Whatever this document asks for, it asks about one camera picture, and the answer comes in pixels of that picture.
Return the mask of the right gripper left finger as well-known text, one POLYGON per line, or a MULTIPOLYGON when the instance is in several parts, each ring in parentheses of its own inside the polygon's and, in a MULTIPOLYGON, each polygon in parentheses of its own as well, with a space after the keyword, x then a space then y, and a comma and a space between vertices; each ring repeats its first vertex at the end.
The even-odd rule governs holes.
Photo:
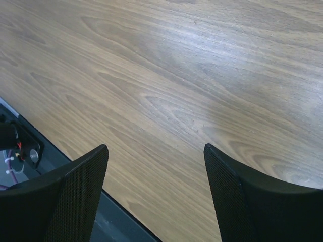
POLYGON ((1 241, 89 241, 109 151, 82 157, 1 191, 1 241))

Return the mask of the left silver bolt knob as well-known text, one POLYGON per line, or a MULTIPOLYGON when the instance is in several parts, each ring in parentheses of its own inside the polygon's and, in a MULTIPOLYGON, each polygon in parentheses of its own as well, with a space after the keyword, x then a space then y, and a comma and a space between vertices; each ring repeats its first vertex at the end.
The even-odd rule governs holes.
POLYGON ((33 163, 37 163, 39 161, 39 154, 35 149, 30 150, 30 159, 33 163))

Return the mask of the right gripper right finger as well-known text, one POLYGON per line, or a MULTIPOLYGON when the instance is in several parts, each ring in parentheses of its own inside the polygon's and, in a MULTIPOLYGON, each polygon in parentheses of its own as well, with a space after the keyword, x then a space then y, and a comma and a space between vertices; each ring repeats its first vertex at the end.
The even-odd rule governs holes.
POLYGON ((212 144, 204 161, 222 241, 322 241, 322 190, 259 172, 212 144))

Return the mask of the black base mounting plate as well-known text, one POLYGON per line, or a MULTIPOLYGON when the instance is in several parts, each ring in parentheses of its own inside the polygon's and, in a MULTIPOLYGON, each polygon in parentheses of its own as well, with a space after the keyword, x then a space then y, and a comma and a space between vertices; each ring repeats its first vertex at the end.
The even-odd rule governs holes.
MULTIPOLYGON (((18 161, 24 164, 22 171, 27 180, 72 162, 5 101, 1 101, 1 149, 7 154, 5 163, 10 163, 19 151, 18 161), (30 159, 31 149, 39 154, 37 163, 30 159)), ((89 241, 158 241, 158 238, 101 190, 89 241)))

